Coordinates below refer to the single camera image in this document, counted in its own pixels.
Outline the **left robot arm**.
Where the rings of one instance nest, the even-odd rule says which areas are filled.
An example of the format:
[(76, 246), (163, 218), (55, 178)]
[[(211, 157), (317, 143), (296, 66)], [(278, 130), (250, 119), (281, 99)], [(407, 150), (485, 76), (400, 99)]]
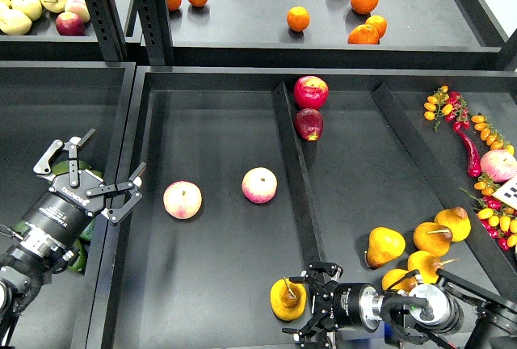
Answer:
[(48, 189), (23, 216), (17, 229), (2, 225), (13, 245), (1, 256), (1, 346), (8, 348), (22, 312), (55, 274), (79, 258), (75, 242), (97, 217), (119, 224), (141, 200), (141, 163), (125, 182), (107, 184), (80, 167), (79, 154), (95, 133), (56, 139), (34, 165)]

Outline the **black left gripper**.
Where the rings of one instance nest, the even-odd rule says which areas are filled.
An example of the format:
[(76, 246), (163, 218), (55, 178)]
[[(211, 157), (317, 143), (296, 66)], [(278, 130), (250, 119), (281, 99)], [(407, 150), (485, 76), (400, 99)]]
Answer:
[[(102, 215), (116, 225), (141, 199), (139, 189), (146, 170), (145, 162), (122, 183), (107, 185), (90, 170), (79, 174), (79, 152), (95, 133), (96, 129), (91, 128), (83, 137), (54, 140), (33, 166), (37, 177), (53, 182), (23, 217), (27, 230), (19, 243), (22, 248), (65, 250), (73, 245), (94, 217)], [(52, 164), (62, 153), (68, 155), (69, 173), (56, 176)]]

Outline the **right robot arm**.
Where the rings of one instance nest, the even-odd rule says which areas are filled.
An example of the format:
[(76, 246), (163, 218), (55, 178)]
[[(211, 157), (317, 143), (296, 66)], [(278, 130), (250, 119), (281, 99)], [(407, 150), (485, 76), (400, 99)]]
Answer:
[(300, 329), (284, 329), (298, 347), (336, 348), (339, 331), (373, 333), (382, 327), (391, 347), (431, 342), (452, 348), (447, 338), (463, 325), (463, 304), (471, 305), (477, 315), (465, 347), (516, 346), (516, 304), (443, 269), (433, 284), (424, 283), (418, 269), (405, 274), (405, 279), (416, 281), (409, 291), (393, 284), (378, 291), (368, 283), (341, 283), (342, 273), (335, 263), (316, 262), (291, 279), (307, 285), (311, 295), (311, 318)]

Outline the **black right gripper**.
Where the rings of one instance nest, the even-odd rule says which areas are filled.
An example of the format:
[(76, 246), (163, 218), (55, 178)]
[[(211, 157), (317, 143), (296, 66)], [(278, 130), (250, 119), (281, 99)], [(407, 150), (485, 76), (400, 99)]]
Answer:
[(332, 331), (355, 329), (376, 331), (378, 312), (374, 312), (378, 291), (366, 283), (337, 282), (343, 268), (337, 263), (312, 262), (298, 276), (288, 279), (306, 284), (312, 299), (312, 317), (301, 328), (284, 327), (294, 343), (333, 343)]

